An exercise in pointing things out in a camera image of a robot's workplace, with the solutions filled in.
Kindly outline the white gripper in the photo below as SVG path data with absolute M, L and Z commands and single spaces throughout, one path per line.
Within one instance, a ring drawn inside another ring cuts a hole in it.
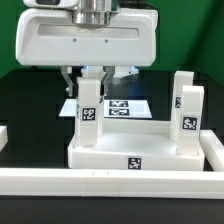
M 107 26 L 79 26 L 66 10 L 28 9 L 19 18 L 15 55 L 22 65 L 62 66 L 69 97 L 76 95 L 72 66 L 103 66 L 100 102 L 114 66 L 149 66 L 156 58 L 155 10 L 123 8 Z

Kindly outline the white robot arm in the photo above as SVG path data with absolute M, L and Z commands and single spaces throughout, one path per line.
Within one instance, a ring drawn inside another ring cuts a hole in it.
M 159 12 L 121 0 L 23 0 L 15 57 L 26 66 L 100 66 L 100 93 L 119 66 L 156 58 Z

